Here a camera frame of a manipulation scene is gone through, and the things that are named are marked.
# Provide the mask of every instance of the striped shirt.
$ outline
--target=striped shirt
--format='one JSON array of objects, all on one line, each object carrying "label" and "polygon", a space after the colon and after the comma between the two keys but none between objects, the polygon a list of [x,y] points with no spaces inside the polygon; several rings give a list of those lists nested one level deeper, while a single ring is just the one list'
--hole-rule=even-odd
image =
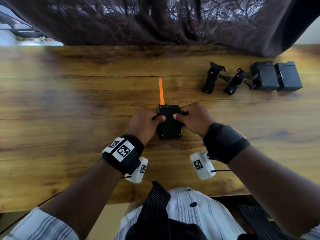
[{"label": "striped shirt", "polygon": [[[169,193],[171,194],[167,205],[169,218],[197,224],[208,240],[236,240],[240,234],[245,233],[220,202],[191,188],[176,188],[169,190]],[[114,240],[125,239],[128,229],[137,221],[141,208],[142,206],[122,219]],[[301,238],[320,240],[320,226],[313,228]],[[4,240],[79,240],[79,238],[66,223],[35,208]]]}]

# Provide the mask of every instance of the black cable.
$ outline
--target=black cable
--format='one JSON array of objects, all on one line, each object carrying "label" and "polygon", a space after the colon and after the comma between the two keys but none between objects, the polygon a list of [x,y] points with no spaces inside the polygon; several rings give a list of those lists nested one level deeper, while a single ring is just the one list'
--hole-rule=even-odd
[{"label": "black cable", "polygon": [[[40,203],[39,205],[37,205],[37,207],[42,206],[44,203],[46,203],[47,201],[51,200],[52,198],[56,197],[58,194],[57,193],[53,196],[51,196],[49,199],[45,200],[44,202]],[[14,224],[16,224],[18,221],[20,221],[22,218],[24,218],[27,214],[23,215],[22,217],[20,217],[18,220],[16,220],[14,223],[12,223],[10,226],[8,226],[6,229],[4,229],[2,232],[0,232],[0,235],[2,235],[6,230],[8,230],[10,227],[12,227]]]},{"label": "black cable", "polygon": [[228,172],[228,171],[231,172],[231,170],[211,170],[212,173],[214,173],[214,172]]}]

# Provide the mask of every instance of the striped sleeve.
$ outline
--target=striped sleeve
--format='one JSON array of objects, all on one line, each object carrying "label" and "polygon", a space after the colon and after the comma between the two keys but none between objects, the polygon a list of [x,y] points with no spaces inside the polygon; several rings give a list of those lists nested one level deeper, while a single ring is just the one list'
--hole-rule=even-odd
[{"label": "striped sleeve", "polygon": [[3,240],[79,240],[62,220],[34,208]]},{"label": "striped sleeve", "polygon": [[301,239],[305,240],[320,240],[320,224],[310,230],[310,232],[303,234]]}]

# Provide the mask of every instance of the wooden table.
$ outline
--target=wooden table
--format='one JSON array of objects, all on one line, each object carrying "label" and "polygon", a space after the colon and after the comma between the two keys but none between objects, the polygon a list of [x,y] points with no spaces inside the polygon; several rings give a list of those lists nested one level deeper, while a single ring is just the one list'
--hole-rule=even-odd
[{"label": "wooden table", "polygon": [[[319,45],[295,46],[272,59],[296,62],[304,86],[297,92],[250,91],[242,84],[228,96],[222,79],[211,95],[201,92],[210,61],[233,76],[238,67],[248,71],[265,60],[219,46],[1,47],[0,212],[31,209],[66,189],[136,110],[157,110],[158,77],[167,104],[201,102],[262,152],[320,183]],[[208,196],[248,193],[232,172],[201,181],[190,155],[204,150],[203,143],[186,128],[182,134],[171,141],[155,136],[142,154],[149,160],[142,183],[122,179],[109,204],[143,201],[154,180]]]}]

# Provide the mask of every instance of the hand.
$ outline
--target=hand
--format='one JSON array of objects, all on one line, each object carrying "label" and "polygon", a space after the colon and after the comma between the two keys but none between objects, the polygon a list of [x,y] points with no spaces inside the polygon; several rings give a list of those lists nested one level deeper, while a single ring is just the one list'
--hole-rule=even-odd
[{"label": "hand", "polygon": [[125,133],[137,137],[143,145],[146,145],[155,134],[157,126],[166,120],[163,115],[152,120],[157,115],[156,112],[149,109],[139,110],[132,116]]},{"label": "hand", "polygon": [[207,109],[199,103],[188,104],[180,109],[188,115],[175,113],[173,118],[185,124],[191,132],[203,139],[209,126],[214,122]]}]

